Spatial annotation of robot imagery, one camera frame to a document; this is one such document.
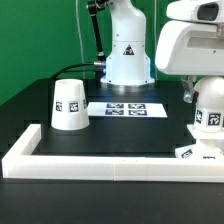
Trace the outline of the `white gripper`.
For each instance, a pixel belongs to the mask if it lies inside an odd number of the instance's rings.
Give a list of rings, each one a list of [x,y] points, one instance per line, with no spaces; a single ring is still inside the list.
[[[169,21],[161,30],[155,65],[159,71],[181,77],[183,100],[195,103],[196,77],[224,75],[224,38],[216,36],[216,25]]]

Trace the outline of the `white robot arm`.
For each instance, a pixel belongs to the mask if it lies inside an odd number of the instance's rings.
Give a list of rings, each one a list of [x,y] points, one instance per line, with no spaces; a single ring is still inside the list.
[[[146,17],[130,0],[109,0],[112,51],[106,59],[103,86],[119,92],[138,92],[154,84],[151,66],[179,75],[184,100],[192,102],[195,79],[224,75],[224,0],[177,0],[159,35],[155,60],[145,53]]]

